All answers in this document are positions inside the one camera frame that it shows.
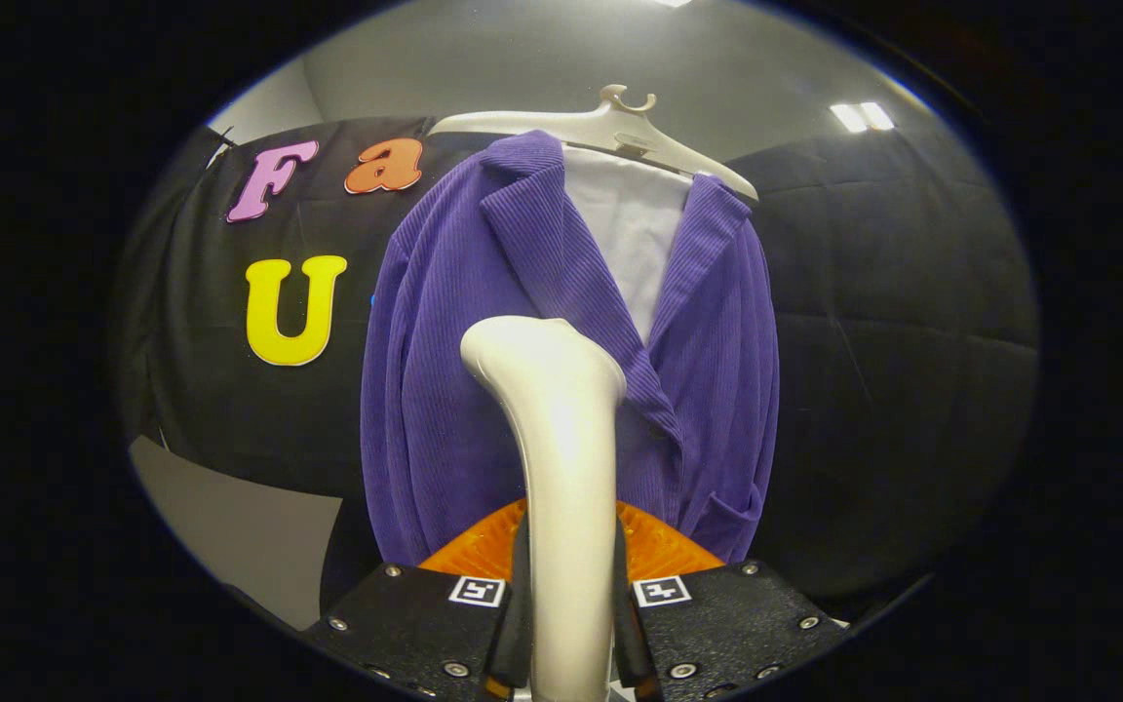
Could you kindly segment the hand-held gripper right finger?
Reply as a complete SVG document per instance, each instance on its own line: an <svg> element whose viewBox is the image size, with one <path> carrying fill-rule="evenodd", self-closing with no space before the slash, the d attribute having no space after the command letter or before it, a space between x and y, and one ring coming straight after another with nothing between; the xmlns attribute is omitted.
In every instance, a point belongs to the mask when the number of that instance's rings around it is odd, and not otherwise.
<svg viewBox="0 0 1123 702"><path fill-rule="evenodd" d="M638 701L732 701L848 641L760 560L723 563L658 517L619 503L614 659Z"/></svg>

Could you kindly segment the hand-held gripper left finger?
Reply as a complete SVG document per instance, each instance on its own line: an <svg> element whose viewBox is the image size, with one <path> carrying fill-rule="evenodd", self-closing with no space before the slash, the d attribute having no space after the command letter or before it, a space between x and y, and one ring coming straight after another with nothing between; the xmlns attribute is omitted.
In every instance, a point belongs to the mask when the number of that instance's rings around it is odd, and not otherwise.
<svg viewBox="0 0 1123 702"><path fill-rule="evenodd" d="M518 499L418 567L378 565L303 639L398 701L511 701L533 637L524 514Z"/></svg>

